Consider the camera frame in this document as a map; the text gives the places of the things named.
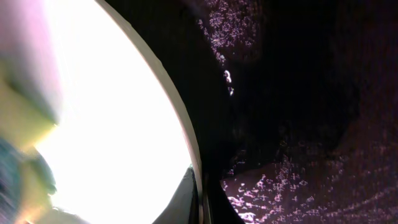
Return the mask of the green scrubbing sponge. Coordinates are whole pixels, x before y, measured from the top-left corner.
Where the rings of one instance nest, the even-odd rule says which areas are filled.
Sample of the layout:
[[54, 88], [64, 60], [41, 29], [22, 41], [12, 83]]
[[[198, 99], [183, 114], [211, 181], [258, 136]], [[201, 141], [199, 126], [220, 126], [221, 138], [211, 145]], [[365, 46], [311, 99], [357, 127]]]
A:
[[36, 144], [55, 121], [35, 102], [29, 78], [1, 61], [1, 223], [34, 223], [51, 208], [57, 189]]

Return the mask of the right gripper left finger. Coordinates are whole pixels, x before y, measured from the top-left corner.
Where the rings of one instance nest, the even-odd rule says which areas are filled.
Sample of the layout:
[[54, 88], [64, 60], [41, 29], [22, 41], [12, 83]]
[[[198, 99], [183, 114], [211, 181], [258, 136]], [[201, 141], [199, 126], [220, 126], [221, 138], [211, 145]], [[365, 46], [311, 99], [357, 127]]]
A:
[[169, 204], [153, 224], [199, 224], [197, 184], [192, 167], [187, 169]]

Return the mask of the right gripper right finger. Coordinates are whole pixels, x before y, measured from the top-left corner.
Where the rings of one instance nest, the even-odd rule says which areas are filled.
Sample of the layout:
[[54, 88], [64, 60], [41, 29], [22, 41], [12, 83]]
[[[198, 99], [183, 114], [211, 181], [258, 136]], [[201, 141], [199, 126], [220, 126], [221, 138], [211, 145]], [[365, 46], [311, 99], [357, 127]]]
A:
[[230, 204], [219, 180], [207, 175], [206, 191], [212, 224], [244, 224]]

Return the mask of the mint plate with three smears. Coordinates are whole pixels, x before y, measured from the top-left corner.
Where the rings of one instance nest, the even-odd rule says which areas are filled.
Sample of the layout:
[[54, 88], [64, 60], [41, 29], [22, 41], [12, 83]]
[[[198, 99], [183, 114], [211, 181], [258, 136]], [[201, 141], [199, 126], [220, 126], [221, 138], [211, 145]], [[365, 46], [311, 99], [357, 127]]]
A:
[[162, 62], [105, 1], [2, 1], [1, 61], [55, 121], [36, 144], [57, 191], [34, 223], [153, 223], [201, 160]]

